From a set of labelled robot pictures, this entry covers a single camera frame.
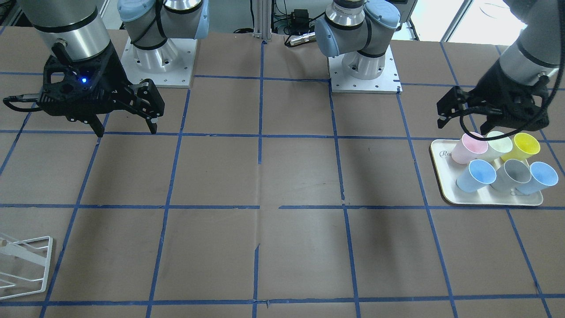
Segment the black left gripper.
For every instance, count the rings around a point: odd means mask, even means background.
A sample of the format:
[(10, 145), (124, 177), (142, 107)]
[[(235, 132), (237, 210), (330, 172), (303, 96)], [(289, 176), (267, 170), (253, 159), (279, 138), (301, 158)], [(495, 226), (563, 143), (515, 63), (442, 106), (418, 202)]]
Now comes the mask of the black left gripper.
[(488, 114), (487, 120), (480, 125), (480, 134), (486, 136), (496, 127), (537, 131), (550, 123), (547, 110), (537, 106), (533, 97), (539, 96), (542, 102), (549, 98), (546, 75), (535, 76), (533, 85), (523, 85), (509, 78), (502, 70), (500, 61), (489, 68), (475, 87), (475, 94), (465, 92), (460, 86), (454, 85), (437, 102), (437, 126), (443, 129), (450, 119), (460, 117), (460, 126), (466, 129), (463, 117), (474, 111), (465, 108), (466, 103), (476, 107), (479, 102), (485, 102), (498, 114)]

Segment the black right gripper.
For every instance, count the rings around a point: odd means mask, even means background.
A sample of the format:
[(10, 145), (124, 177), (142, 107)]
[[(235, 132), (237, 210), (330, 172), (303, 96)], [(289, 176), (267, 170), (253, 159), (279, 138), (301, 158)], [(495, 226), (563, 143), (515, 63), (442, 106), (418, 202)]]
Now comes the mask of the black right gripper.
[(103, 137), (99, 114), (126, 110), (143, 117), (152, 135), (165, 103), (152, 79), (132, 84), (110, 42), (100, 53), (83, 61), (72, 61), (65, 45), (52, 45), (53, 54), (44, 66), (44, 82), (37, 106), (51, 116), (84, 121), (97, 137)]

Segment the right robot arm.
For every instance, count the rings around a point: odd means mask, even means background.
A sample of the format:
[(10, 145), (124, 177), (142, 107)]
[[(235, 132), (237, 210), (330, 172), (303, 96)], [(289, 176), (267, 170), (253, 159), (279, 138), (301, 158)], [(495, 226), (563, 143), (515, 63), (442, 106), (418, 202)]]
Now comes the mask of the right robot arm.
[(142, 78), (130, 81), (97, 5), (90, 0), (20, 0), (19, 5), (51, 49), (39, 93), (8, 96), (14, 111), (44, 111), (90, 125), (98, 137), (98, 116), (124, 110), (145, 119), (152, 134), (165, 103), (154, 79), (187, 71), (175, 41), (204, 39), (209, 33), (207, 0), (120, 0), (117, 10), (130, 38), (132, 62)]

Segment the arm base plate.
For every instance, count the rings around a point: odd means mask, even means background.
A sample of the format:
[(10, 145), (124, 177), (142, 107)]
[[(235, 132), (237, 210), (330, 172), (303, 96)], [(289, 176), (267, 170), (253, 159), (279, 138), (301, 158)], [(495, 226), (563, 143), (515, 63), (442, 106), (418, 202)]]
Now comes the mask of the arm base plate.
[(151, 79), (158, 88), (190, 88), (196, 39), (168, 39), (160, 48), (142, 50), (127, 44), (121, 64), (134, 84)]
[(351, 52), (328, 58), (332, 91), (335, 93), (383, 93), (402, 92), (401, 81), (392, 49), (380, 57), (366, 57)]

